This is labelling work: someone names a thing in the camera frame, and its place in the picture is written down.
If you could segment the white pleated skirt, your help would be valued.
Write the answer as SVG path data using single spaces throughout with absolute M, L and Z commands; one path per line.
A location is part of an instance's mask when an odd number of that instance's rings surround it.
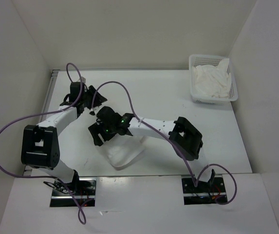
M 103 156 L 116 170 L 122 170 L 145 150 L 142 136 L 116 135 L 101 147 Z

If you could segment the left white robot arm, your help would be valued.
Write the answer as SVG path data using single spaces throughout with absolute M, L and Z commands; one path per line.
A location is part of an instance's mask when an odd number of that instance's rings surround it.
M 75 195 L 84 187 L 78 172 L 60 159 L 58 135 L 84 112 L 84 109 L 99 107 L 107 99 L 96 93 L 91 85 L 72 82 L 70 93 L 59 106 L 59 113 L 53 114 L 38 125 L 27 125 L 23 131 L 21 162 L 40 169 L 50 176 L 61 179 L 63 189 Z

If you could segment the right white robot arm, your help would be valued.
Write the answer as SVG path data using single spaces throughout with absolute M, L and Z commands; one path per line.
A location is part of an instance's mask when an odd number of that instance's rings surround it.
M 202 134 L 184 117 L 165 121 L 137 117 L 133 113 L 120 115 L 104 106 L 96 114 L 96 122 L 88 127 L 95 146 L 102 146 L 114 136 L 139 136 L 163 139 L 185 161 L 200 159 Z

